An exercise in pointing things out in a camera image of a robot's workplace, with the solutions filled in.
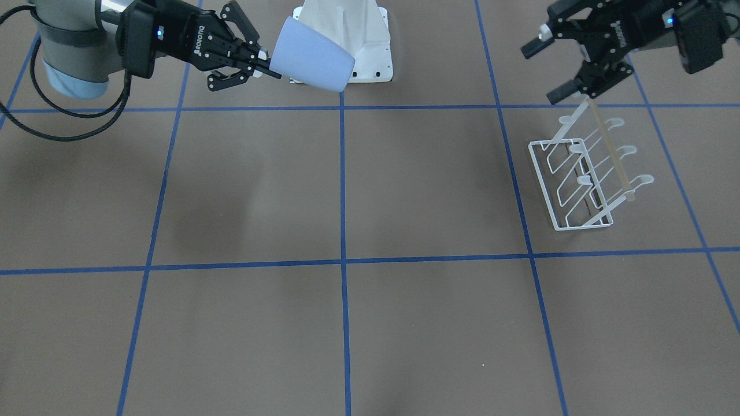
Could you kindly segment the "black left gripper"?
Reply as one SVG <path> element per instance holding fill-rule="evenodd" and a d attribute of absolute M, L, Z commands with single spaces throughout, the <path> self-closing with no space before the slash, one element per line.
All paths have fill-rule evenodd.
<path fill-rule="evenodd" d="M 547 7 L 548 21 L 520 48 L 532 58 L 558 39 L 577 40 L 584 61 L 576 76 L 545 96 L 557 105 L 576 93 L 596 98 L 634 73 L 623 57 L 632 51 L 676 46 L 674 13 L 682 1 L 557 1 Z M 584 10 L 584 18 L 574 16 Z"/>

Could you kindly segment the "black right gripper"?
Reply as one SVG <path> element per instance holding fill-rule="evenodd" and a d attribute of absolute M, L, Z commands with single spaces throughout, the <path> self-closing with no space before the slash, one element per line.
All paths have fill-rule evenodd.
<path fill-rule="evenodd" d="M 153 47 L 158 54 L 209 71 L 207 88 L 211 92 L 246 84 L 257 75 L 281 79 L 269 68 L 269 53 L 261 48 L 260 35 L 237 2 L 227 2 L 220 18 L 213 10 L 203 10 L 183 1 L 154 1 L 156 8 Z M 225 74 L 228 58 L 238 70 Z"/>

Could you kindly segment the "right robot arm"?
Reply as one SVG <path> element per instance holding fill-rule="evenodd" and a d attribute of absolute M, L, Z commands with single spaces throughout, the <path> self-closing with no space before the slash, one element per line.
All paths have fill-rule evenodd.
<path fill-rule="evenodd" d="M 212 92 L 252 77 L 280 79 L 254 25 L 235 1 L 205 10 L 185 1 L 32 1 L 50 82 L 64 95 L 100 97 L 109 76 L 150 79 L 171 57 L 206 73 Z"/>

